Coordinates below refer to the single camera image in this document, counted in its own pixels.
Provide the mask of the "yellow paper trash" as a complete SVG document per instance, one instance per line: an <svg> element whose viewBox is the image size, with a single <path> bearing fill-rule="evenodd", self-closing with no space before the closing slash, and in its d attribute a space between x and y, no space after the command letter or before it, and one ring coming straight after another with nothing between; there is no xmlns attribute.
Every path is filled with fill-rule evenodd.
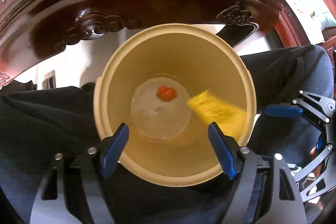
<svg viewBox="0 0 336 224"><path fill-rule="evenodd" d="M214 96L208 90L190 98L187 105L206 124L216 122L221 131L238 141L244 133L247 112L225 100Z"/></svg>

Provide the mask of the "beige plastic trash bin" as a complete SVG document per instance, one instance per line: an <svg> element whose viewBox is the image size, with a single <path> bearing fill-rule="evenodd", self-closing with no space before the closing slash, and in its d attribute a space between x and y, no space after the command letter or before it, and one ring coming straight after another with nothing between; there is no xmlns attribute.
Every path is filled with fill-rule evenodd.
<svg viewBox="0 0 336 224"><path fill-rule="evenodd" d="M163 102L161 85L177 98ZM93 109L100 138L121 123L129 140L121 165L139 178L168 187L192 186L222 173L207 125L187 101L208 90L247 112L246 145L256 115L256 92L242 59L220 37L187 24L163 24L124 42L110 58L94 89Z"/></svg>

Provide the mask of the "orange crumpled paper scrap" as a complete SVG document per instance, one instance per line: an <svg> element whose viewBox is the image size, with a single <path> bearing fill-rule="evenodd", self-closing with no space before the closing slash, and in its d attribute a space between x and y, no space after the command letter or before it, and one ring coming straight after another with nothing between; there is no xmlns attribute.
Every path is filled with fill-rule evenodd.
<svg viewBox="0 0 336 224"><path fill-rule="evenodd" d="M161 85L157 90L157 97L163 102L170 102L177 98L177 91L174 88Z"/></svg>

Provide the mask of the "person's dark trouser legs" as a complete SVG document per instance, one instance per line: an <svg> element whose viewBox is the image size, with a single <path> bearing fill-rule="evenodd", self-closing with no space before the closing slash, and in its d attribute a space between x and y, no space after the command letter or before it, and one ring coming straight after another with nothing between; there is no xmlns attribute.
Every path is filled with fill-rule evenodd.
<svg viewBox="0 0 336 224"><path fill-rule="evenodd" d="M332 97L333 69L326 51L308 45L243 56L256 87L257 113L250 145L279 152L306 165L318 140L302 118L263 114L271 103L292 100L300 90ZM38 187L58 152L78 153L98 143L93 121L93 84L83 88L1 94L1 217L29 223ZM123 167L107 181L108 203L121 223L215 223L227 207L224 177L189 189L152 186Z"/></svg>

